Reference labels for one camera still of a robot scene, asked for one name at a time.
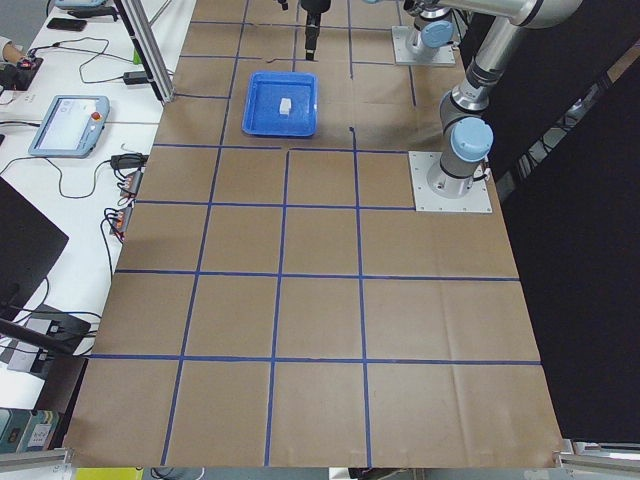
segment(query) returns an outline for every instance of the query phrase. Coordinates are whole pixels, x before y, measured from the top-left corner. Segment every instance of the tablet screen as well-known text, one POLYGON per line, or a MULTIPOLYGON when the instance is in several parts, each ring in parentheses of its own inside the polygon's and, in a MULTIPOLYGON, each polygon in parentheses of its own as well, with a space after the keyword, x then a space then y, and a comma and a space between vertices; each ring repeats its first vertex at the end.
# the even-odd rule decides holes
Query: tablet screen
POLYGON ((59 99, 37 147, 42 150, 75 150, 97 109, 95 98, 59 99))

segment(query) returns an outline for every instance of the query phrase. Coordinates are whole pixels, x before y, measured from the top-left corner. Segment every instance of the blue tray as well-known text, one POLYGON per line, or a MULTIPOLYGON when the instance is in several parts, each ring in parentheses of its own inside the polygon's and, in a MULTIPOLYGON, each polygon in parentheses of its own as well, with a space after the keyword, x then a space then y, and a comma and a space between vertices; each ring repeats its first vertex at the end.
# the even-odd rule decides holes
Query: blue tray
POLYGON ((249 80, 242 130, 251 135, 309 137, 318 122, 318 78, 312 73, 254 72, 249 80), (289 115, 280 101, 291 99, 289 115))

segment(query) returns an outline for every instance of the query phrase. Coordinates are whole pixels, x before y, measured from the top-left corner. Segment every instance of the light blue tablet device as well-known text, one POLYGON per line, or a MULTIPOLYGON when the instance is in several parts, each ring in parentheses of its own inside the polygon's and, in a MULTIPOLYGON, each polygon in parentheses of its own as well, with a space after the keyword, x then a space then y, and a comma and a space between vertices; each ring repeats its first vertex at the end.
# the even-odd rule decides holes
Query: light blue tablet device
POLYGON ((96 95, 54 97, 29 155, 86 157, 95 147, 109 115, 109 99, 96 95))
POLYGON ((78 10, 82 8, 96 8, 106 0, 56 0, 56 7, 62 10, 78 10))

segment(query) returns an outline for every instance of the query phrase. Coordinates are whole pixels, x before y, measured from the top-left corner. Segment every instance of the mounting plate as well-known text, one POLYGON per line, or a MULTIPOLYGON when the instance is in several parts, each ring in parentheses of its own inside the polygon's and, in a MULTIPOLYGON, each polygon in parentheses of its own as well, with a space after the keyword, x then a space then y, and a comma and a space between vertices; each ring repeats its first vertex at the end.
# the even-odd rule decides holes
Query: mounting plate
MULTIPOLYGON (((440 161, 440 152, 409 152, 411 167, 411 184, 413 199, 417 212, 438 213, 493 213, 491 200, 484 180, 474 182, 469 193, 462 198, 444 198, 431 190, 427 184, 427 172, 431 166, 440 161)), ((482 167, 478 167, 475 176, 482 175, 482 167)))
POLYGON ((455 66, 456 59, 453 56, 453 49, 449 45, 440 47, 435 53, 433 51, 425 51, 420 55, 415 55, 413 52, 410 52, 405 43, 410 28, 413 27, 391 27, 393 51, 396 55, 397 65, 431 65, 434 67, 455 66))

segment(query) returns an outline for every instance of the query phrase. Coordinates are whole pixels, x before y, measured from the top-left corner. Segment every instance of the light blue cap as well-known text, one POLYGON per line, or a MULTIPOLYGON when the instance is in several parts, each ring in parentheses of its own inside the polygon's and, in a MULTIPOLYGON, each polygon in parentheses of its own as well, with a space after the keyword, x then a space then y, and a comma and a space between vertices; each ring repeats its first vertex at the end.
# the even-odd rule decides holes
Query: light blue cap
POLYGON ((453 127, 451 147, 465 162, 479 162, 489 153, 491 145, 493 131, 480 118, 463 118, 453 127))
POLYGON ((422 29, 420 37, 422 38, 422 43, 427 47, 442 47, 453 38, 453 24, 448 20, 438 20, 430 23, 422 29))

